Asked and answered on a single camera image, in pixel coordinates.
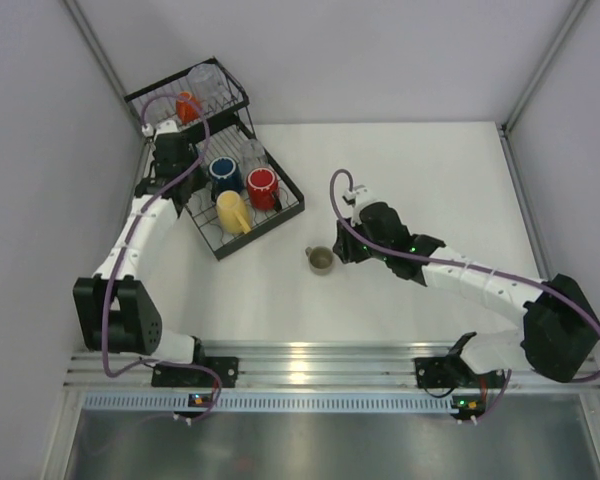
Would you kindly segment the orange small cup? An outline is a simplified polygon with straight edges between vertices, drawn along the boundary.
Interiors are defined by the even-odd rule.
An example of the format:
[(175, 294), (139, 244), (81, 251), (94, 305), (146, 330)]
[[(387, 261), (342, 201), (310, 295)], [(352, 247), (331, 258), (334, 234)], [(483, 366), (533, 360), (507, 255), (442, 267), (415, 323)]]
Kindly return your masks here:
[(202, 109), (196, 97), (190, 91), (182, 91), (176, 100), (176, 115), (182, 125), (188, 125), (199, 118)]

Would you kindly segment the dark blue mug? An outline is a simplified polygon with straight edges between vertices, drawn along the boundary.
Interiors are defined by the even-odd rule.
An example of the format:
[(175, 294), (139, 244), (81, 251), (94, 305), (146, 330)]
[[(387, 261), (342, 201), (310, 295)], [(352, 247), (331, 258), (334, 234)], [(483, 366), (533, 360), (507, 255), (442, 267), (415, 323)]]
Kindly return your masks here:
[(240, 194), (244, 182), (238, 163), (231, 157), (217, 157), (208, 167), (211, 179), (211, 199), (213, 202), (225, 191)]

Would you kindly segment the olive green small cup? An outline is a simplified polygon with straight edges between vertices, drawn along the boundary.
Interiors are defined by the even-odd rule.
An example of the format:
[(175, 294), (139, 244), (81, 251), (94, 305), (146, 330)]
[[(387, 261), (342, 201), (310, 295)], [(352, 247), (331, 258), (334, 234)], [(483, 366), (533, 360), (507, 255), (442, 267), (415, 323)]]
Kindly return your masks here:
[(334, 267), (334, 254), (325, 246), (307, 247), (305, 255), (312, 273), (320, 276), (329, 274)]

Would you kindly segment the clear glass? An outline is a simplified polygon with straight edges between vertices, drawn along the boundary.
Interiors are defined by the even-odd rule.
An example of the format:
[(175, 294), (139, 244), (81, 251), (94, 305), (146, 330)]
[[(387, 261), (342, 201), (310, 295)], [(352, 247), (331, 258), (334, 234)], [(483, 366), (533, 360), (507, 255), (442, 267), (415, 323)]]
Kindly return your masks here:
[(245, 140), (240, 145), (240, 155), (242, 160), (242, 171), (248, 175), (252, 170), (266, 166), (268, 163), (267, 154), (262, 143), (257, 139)]
[(215, 65), (202, 63), (194, 66), (188, 79), (192, 93), (198, 100), (210, 103), (224, 97), (224, 85)]
[(169, 119), (170, 116), (171, 110), (169, 109), (169, 106), (160, 102), (152, 104), (146, 111), (147, 121), (152, 125), (157, 125), (166, 119)]

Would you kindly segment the black wire dish rack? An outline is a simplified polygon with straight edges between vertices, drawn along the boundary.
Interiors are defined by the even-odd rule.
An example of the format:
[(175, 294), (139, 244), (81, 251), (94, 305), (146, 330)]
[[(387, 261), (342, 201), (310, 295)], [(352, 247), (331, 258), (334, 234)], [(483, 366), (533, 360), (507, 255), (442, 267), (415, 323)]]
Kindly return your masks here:
[[(199, 111), (199, 118), (188, 125), (182, 125), (176, 115), (176, 100), (182, 91), (192, 93), (188, 74), (194, 66), (202, 63), (213, 64), (217, 67), (219, 77), (224, 85), (224, 97), (210, 103), (196, 98), (202, 107)], [(128, 94), (124, 97), (124, 101), (134, 112), (141, 125), (149, 123), (146, 111), (152, 104), (160, 102), (168, 105), (171, 110), (169, 119), (177, 123), (179, 133), (186, 134), (190, 142), (197, 148), (199, 158), (203, 159), (200, 165), (205, 173), (205, 187), (195, 192), (188, 203), (175, 203), (173, 199), (168, 199), (175, 203), (177, 212), (185, 212), (189, 215), (214, 257), (221, 260), (301, 213), (305, 207), (305, 200), (302, 192), (279, 163), (270, 154), (267, 154), (266, 167), (271, 168), (278, 177), (282, 209), (279, 212), (257, 210), (251, 205), (248, 193), (244, 191), (241, 193), (241, 197), (250, 213), (252, 230), (247, 234), (232, 235), (222, 228), (215, 202), (211, 199), (211, 179), (208, 167), (217, 157), (231, 157), (238, 163), (241, 174), (246, 176), (242, 171), (240, 145), (245, 140), (256, 139), (257, 135), (249, 112), (250, 99), (240, 82), (214, 57), (194, 66)], [(147, 154), (145, 173), (135, 189), (136, 196), (154, 194), (160, 190), (155, 183), (154, 167), (152, 166), (154, 142), (153, 140), (147, 142), (149, 153)]]

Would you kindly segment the yellow mug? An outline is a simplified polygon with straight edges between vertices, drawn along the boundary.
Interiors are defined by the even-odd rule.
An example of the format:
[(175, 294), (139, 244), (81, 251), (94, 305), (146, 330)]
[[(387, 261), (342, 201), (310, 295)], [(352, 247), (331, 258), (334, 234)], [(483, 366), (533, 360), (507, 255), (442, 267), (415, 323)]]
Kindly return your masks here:
[(250, 213), (239, 193), (232, 190), (222, 192), (216, 199), (216, 212), (227, 233), (240, 235), (252, 230)]

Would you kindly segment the red mug black handle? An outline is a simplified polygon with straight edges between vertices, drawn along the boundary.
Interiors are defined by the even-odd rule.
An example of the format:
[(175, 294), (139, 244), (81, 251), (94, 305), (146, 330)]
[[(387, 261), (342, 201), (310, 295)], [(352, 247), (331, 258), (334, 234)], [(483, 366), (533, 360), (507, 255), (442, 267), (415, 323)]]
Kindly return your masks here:
[(275, 212), (282, 209), (278, 177), (271, 168), (258, 167), (251, 170), (246, 186), (251, 205), (255, 209)]

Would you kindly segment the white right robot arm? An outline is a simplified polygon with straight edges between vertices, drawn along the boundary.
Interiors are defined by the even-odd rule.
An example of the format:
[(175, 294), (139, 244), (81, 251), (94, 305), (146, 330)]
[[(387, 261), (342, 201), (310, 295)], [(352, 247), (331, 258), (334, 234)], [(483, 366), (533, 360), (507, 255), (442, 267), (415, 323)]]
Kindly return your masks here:
[(482, 266), (435, 237), (412, 234), (395, 209), (368, 192), (343, 196), (351, 207), (337, 220), (334, 254), (342, 263), (382, 262), (396, 277), (456, 294), (503, 317), (497, 333), (463, 334), (445, 357), (456, 382), (518, 364), (558, 383), (578, 374), (600, 343), (600, 322), (580, 285), (562, 274), (529, 279)]

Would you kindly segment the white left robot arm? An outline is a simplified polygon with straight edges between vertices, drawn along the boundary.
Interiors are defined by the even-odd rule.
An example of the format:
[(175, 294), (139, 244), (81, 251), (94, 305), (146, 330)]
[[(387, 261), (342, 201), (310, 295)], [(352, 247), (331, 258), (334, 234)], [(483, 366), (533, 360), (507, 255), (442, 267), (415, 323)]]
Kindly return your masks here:
[(150, 366), (166, 386), (233, 387), (232, 357), (206, 355), (201, 340), (168, 328), (146, 282), (167, 234), (192, 196), (204, 150), (178, 129), (146, 129), (153, 173), (138, 184), (126, 223), (103, 263), (72, 295), (85, 346), (109, 378)]

